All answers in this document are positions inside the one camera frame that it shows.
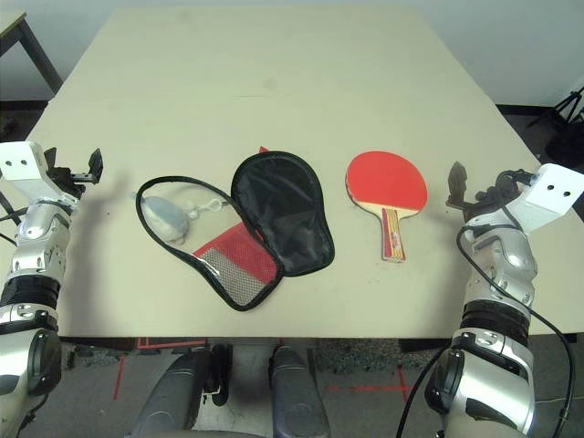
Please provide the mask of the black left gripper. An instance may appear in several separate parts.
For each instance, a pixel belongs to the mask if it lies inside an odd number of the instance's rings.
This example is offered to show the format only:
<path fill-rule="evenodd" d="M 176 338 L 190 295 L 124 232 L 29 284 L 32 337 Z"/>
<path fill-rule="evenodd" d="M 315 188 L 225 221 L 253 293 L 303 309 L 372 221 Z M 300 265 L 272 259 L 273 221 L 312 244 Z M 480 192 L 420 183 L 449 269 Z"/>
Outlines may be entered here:
<path fill-rule="evenodd" d="M 57 149 L 55 147 L 45 150 L 47 161 L 47 176 L 57 187 L 76 199 L 80 199 L 86 191 L 87 183 L 99 183 L 103 172 L 103 159 L 100 148 L 97 148 L 89 157 L 89 171 L 73 173 L 67 167 L 56 167 Z"/>

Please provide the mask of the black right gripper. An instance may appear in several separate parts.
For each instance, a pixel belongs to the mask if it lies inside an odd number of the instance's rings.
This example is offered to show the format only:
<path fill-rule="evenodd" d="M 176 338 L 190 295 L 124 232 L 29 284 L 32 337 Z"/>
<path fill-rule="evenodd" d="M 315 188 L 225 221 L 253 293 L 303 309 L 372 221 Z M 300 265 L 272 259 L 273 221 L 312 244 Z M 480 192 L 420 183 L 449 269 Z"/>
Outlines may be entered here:
<path fill-rule="evenodd" d="M 474 218 L 481 214 L 493 213 L 502 205 L 516 199 L 519 189 L 516 182 L 497 182 L 483 192 L 475 195 L 474 202 L 464 199 L 466 191 L 467 173 L 460 162 L 455 162 L 449 172 L 447 182 L 449 196 L 446 201 L 448 207 L 459 210 L 463 218 Z"/>

